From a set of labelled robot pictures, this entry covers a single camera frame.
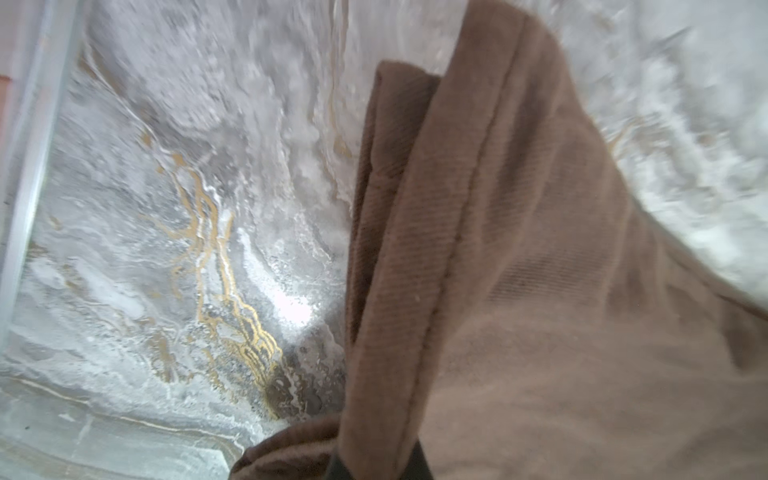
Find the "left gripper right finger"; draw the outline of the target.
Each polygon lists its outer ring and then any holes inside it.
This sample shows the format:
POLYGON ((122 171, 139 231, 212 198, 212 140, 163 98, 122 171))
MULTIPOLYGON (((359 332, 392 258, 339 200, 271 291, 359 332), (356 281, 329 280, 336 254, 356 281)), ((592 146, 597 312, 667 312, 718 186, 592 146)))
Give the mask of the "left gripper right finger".
POLYGON ((417 441, 403 469, 400 480, 433 480, 421 443, 417 441))

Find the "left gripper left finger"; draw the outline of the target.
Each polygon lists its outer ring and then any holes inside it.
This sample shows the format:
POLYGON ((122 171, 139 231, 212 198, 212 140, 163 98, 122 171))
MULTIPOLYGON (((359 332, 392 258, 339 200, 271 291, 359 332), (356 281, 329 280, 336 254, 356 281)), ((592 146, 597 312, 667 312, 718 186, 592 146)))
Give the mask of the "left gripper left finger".
POLYGON ((324 480, 351 480, 351 474, 342 459, 335 455, 329 462, 324 480))

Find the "brown trousers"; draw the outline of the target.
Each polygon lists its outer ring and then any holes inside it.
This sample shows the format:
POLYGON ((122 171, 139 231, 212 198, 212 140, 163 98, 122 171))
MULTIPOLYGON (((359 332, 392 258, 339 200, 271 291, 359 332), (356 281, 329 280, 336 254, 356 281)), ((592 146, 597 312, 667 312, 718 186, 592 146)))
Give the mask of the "brown trousers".
POLYGON ((442 76, 383 62, 361 142, 345 401, 234 479, 763 479, 767 314, 635 202, 562 50, 467 5, 442 76))

